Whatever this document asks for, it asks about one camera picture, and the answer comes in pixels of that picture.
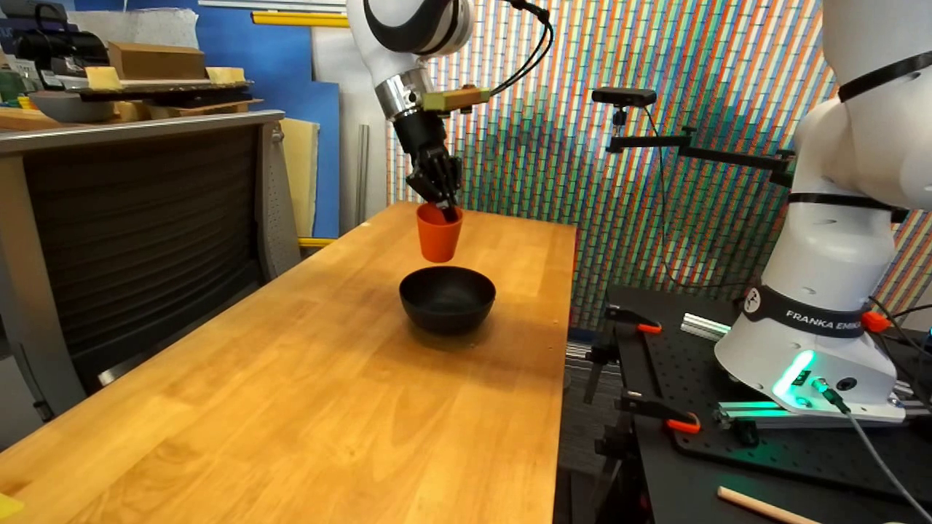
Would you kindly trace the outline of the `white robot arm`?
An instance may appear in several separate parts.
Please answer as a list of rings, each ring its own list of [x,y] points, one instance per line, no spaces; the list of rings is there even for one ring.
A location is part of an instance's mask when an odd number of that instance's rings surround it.
[[[460,165],[423,61],[470,40],[470,0],[346,0],[346,13],[415,164],[412,190],[455,211]],[[898,368],[863,312],[894,259],[892,216],[932,208],[932,0],[825,0],[821,53],[837,94],[795,132],[783,229],[713,359],[790,413],[901,423]]]

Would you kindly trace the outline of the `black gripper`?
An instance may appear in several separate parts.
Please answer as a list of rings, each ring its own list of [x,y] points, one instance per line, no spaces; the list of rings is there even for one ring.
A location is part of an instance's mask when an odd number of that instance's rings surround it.
[[[412,158],[409,187],[428,203],[451,208],[460,190],[460,160],[447,148],[447,129],[436,113],[415,110],[393,123]]]

